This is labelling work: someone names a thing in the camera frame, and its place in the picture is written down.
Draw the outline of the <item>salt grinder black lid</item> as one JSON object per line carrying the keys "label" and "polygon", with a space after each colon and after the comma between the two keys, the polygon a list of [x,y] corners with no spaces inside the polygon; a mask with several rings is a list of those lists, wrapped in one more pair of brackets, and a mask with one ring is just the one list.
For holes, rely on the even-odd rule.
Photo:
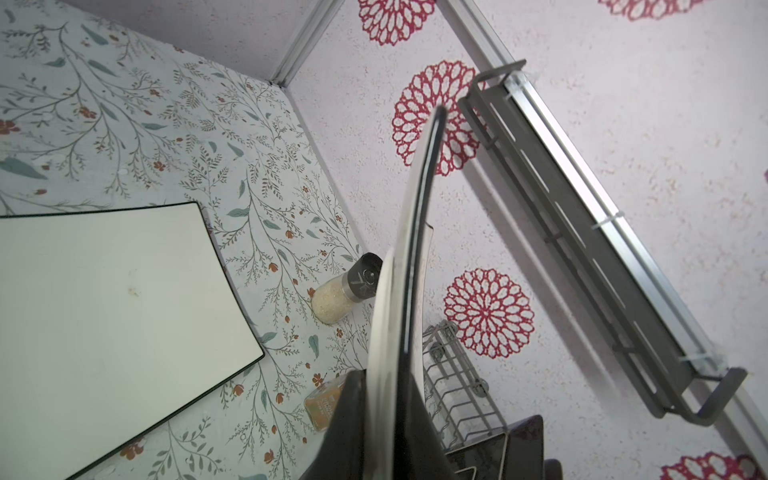
{"label": "salt grinder black lid", "polygon": [[358,304],[376,295],[383,260],[377,254],[363,254],[349,270],[316,289],[311,299],[314,316],[331,325],[349,314]]}

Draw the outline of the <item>white square plate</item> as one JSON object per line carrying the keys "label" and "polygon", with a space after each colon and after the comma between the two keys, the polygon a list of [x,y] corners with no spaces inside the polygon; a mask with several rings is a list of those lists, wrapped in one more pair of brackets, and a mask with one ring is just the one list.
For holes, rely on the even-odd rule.
{"label": "white square plate", "polygon": [[1,221],[1,475],[70,479],[264,355],[194,202]]}
{"label": "white square plate", "polygon": [[413,368],[413,359],[421,355],[419,283],[426,216],[446,125],[447,109],[439,105],[417,142],[396,241],[386,254],[376,294],[366,375],[365,479],[406,479],[415,472],[414,420],[424,407]]}

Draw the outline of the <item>black square plate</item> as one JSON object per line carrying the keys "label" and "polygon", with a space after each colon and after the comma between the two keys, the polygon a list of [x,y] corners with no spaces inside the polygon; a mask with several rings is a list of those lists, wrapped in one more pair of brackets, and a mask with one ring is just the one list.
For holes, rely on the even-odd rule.
{"label": "black square plate", "polygon": [[447,460],[458,479],[503,479],[505,447],[501,443],[478,443],[447,454]]}
{"label": "black square plate", "polygon": [[563,479],[560,461],[545,459],[541,415],[530,416],[509,427],[503,470],[504,479]]}

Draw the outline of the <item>small amber spice jar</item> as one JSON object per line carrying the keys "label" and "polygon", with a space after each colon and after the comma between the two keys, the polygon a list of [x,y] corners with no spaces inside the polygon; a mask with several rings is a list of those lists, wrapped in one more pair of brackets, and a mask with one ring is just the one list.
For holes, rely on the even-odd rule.
{"label": "small amber spice jar", "polygon": [[323,432],[330,426],[346,377],[339,375],[328,381],[321,378],[316,388],[305,398],[303,405],[316,431]]}

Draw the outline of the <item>grey wall shelf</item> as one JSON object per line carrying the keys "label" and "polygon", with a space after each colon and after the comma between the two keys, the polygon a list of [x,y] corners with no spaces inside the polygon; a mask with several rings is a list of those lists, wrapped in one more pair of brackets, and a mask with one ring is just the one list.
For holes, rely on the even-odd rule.
{"label": "grey wall shelf", "polygon": [[522,62],[475,76],[460,107],[520,191],[631,384],[655,417],[710,426],[755,408],[730,365],[535,91]]}

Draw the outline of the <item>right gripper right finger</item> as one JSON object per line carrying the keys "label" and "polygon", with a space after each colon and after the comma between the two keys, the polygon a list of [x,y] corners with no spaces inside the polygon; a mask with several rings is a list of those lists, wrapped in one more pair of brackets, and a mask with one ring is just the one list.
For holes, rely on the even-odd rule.
{"label": "right gripper right finger", "polygon": [[434,431],[418,386],[411,383],[398,404],[395,427],[396,479],[458,479]]}

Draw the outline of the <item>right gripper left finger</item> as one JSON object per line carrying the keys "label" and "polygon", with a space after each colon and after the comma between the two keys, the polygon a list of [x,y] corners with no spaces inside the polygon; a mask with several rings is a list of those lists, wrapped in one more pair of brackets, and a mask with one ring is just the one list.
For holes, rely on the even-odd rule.
{"label": "right gripper left finger", "polygon": [[347,374],[319,451],[301,479],[362,479],[366,371]]}

